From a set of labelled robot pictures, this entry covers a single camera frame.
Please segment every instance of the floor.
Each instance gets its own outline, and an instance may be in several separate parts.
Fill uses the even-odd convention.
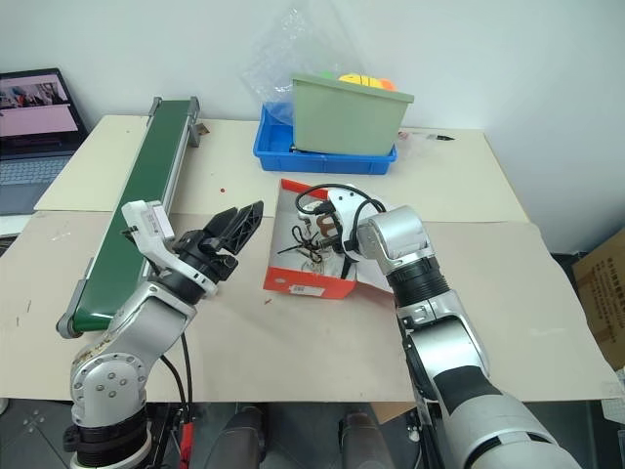
[[[583,469],[598,469],[589,403],[529,405]],[[263,469],[340,469],[338,422],[350,410],[370,412],[368,405],[273,404],[270,406],[271,446]],[[235,412],[235,404],[204,404],[196,410],[192,468],[202,468],[222,427]],[[63,469],[69,454],[63,452],[63,430],[70,424],[69,404],[12,400],[0,416],[0,469]],[[408,439],[400,416],[382,425],[382,432],[397,469],[412,469],[416,445]],[[445,442],[441,442],[443,457]],[[165,463],[177,467],[173,445]],[[620,465],[610,464],[618,469]]]

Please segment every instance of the label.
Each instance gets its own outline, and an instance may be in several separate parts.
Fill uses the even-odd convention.
[[[289,286],[289,291],[293,295],[321,296],[325,288],[321,288],[320,286],[291,285]]]

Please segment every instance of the cardboard sheet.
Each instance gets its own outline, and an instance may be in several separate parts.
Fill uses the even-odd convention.
[[[399,148],[386,176],[280,173],[261,169],[252,152],[256,121],[202,120],[210,129],[198,149],[188,149],[172,211],[218,213],[265,202],[273,216],[278,181],[306,184],[352,183],[389,202],[408,203],[423,220],[445,222],[526,222],[527,217],[479,130],[444,131],[452,142],[411,138]],[[57,180],[37,210],[111,211],[146,129],[146,118],[105,116]]]
[[[67,399],[69,365],[94,334],[63,340],[54,325],[98,247],[105,213],[38,213],[0,258],[0,395]],[[206,216],[174,216],[177,233]],[[359,286],[345,300],[261,288],[271,239],[265,219],[240,266],[188,331],[198,401],[412,399],[393,300]],[[523,223],[427,224],[443,272],[480,335],[501,389],[524,401],[616,398],[621,387],[538,230]],[[181,350],[168,354],[181,365]],[[174,401],[158,364],[152,401]]]

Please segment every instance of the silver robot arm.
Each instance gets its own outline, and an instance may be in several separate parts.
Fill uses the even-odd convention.
[[[440,404],[457,467],[579,469],[527,407],[488,380],[485,350],[417,214],[401,206],[363,218],[356,237],[393,289],[407,362],[420,395]]]
[[[263,202],[216,215],[203,230],[185,233],[172,246],[173,230],[160,202],[122,207],[125,235],[150,262],[143,282],[111,320],[100,339],[71,367],[74,425],[64,435],[75,451],[72,469],[134,468],[150,451],[146,383],[154,363],[181,337],[194,305],[217,291],[237,265],[237,254],[260,225]]]

